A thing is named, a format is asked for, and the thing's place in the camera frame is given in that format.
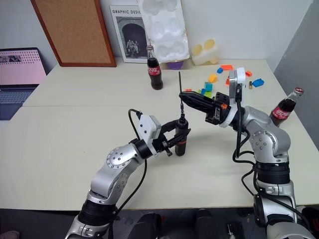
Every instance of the red label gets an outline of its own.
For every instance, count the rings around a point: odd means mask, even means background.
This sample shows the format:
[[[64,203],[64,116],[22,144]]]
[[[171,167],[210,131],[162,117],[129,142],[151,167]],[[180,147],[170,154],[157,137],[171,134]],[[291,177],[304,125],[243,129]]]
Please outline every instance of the red label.
[[[273,110],[273,116],[280,119],[280,120],[286,120],[291,112],[283,111],[281,108],[276,107]]]
[[[156,67],[149,67],[149,74],[151,76],[157,76],[160,74],[160,67],[156,66]]]

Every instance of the laptop keyboard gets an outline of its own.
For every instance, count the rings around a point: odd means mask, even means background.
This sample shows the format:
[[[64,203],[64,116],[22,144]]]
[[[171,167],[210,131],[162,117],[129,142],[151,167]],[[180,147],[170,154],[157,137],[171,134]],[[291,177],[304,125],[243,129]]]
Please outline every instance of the laptop keyboard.
[[[0,91],[0,104],[22,104],[32,91]]]

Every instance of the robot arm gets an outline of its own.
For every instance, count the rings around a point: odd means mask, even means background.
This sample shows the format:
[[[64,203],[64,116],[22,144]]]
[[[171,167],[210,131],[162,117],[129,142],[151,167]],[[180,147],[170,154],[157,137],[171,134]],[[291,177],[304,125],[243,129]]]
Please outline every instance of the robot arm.
[[[116,217],[116,203],[129,176],[151,156],[164,150],[171,156],[169,149],[184,142],[190,132],[186,120],[187,128],[180,130],[178,120],[161,126],[154,116],[137,115],[141,139],[134,139],[109,153],[104,166],[92,179],[87,199],[65,239],[102,237]],[[167,140],[164,133],[173,129],[176,132],[174,138]]]
[[[267,228],[267,238],[314,239],[306,228],[297,224],[294,185],[289,175],[289,135],[276,127],[264,112],[252,107],[239,110],[236,103],[237,98],[241,98],[241,89],[244,88],[244,83],[240,80],[242,70],[230,72],[229,75],[229,97],[219,92],[213,99],[196,92],[182,92],[179,96],[190,107],[206,113],[205,121],[209,123],[221,127],[232,126],[238,130],[241,117],[244,134],[249,138],[256,160],[256,224]]]

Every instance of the poster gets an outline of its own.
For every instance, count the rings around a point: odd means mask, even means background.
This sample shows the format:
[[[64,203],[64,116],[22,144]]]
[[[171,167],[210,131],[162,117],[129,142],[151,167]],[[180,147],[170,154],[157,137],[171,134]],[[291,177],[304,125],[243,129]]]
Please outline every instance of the poster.
[[[148,41],[138,6],[110,6],[124,62],[147,63]]]

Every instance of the laptop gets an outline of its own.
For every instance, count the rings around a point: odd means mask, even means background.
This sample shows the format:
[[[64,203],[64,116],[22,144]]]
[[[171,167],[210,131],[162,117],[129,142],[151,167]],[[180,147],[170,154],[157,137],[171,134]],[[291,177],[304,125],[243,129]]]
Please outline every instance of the laptop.
[[[0,49],[0,120],[10,120],[45,77],[37,48]]]

